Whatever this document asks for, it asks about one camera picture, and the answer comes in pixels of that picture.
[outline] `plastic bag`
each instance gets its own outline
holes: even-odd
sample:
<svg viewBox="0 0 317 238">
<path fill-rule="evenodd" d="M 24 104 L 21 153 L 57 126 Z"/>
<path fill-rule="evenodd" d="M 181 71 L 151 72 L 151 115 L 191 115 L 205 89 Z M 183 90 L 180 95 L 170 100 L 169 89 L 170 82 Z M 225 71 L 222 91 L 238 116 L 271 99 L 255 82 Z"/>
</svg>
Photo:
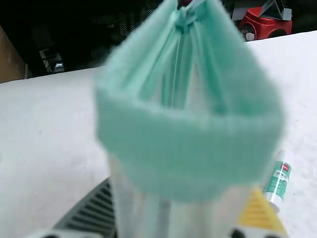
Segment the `plastic bag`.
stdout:
<svg viewBox="0 0 317 238">
<path fill-rule="evenodd" d="M 246 188 L 263 175 L 283 125 L 274 87 L 218 0 L 194 0 L 179 10 L 177 0 L 165 0 L 111 54 L 96 101 L 122 237 L 131 237 L 144 210 L 156 219 L 144 215 L 153 226 L 143 227 L 156 231 L 163 201 L 169 212 L 173 201 L 194 204 L 185 208 L 192 215 L 209 210 L 217 232 L 191 235 L 221 235 L 222 224 L 232 223 L 228 216 L 241 211 Z M 234 201 L 232 216 L 224 208 Z M 211 208 L 200 207 L 205 203 Z M 141 237 L 158 235 L 154 230 Z"/>
</svg>

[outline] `white table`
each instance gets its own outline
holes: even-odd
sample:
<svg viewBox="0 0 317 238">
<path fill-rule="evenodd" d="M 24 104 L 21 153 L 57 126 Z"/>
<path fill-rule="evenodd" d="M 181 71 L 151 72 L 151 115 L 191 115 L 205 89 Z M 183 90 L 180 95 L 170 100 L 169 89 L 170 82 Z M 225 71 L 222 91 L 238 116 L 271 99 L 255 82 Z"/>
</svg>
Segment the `white table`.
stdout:
<svg viewBox="0 0 317 238">
<path fill-rule="evenodd" d="M 317 234 L 317 32 L 248 43 L 281 91 L 281 147 L 296 155 L 280 218 L 294 238 Z M 109 175 L 95 139 L 99 68 L 0 84 L 0 234 L 53 226 Z"/>
</svg>

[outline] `dark background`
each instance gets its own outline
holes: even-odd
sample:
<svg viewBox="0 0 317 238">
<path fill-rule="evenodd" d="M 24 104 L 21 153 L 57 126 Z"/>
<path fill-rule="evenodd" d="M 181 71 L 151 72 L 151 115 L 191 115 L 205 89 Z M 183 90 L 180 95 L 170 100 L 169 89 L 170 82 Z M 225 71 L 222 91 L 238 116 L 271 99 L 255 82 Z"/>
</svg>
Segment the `dark background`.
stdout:
<svg viewBox="0 0 317 238">
<path fill-rule="evenodd" d="M 56 73 L 58 62 L 63 64 L 63 71 L 99 66 L 111 49 L 160 3 L 161 0 L 14 0 L 2 3 L 0 25 L 35 77 Z M 235 0 L 222 3 L 232 16 Z M 293 9 L 292 33 L 317 30 L 317 1 L 283 3 Z"/>
</svg>

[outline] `red object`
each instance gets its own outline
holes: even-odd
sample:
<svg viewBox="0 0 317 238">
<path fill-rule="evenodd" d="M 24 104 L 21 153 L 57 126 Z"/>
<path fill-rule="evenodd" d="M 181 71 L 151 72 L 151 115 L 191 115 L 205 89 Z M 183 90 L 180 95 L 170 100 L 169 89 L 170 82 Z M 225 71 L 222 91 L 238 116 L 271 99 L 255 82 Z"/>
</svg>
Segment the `red object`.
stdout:
<svg viewBox="0 0 317 238">
<path fill-rule="evenodd" d="M 281 169 L 283 169 L 283 170 L 285 170 L 286 172 L 288 172 L 289 167 L 288 167 L 287 164 L 282 164 L 282 165 L 281 165 Z"/>
<path fill-rule="evenodd" d="M 261 6 L 249 8 L 240 23 L 240 30 L 251 25 L 255 32 L 255 40 L 269 38 L 276 30 L 284 30 L 286 35 L 291 34 L 292 21 L 283 21 L 266 17 L 259 17 Z"/>
</svg>

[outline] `wooden panel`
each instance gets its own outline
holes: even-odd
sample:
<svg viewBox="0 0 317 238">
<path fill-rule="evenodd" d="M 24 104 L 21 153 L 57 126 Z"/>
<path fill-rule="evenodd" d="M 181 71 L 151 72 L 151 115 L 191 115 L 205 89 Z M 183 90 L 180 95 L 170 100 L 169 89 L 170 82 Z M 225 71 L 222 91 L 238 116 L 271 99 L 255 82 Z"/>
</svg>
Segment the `wooden panel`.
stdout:
<svg viewBox="0 0 317 238">
<path fill-rule="evenodd" d="M 0 83 L 24 78 L 25 64 L 0 26 Z"/>
</svg>

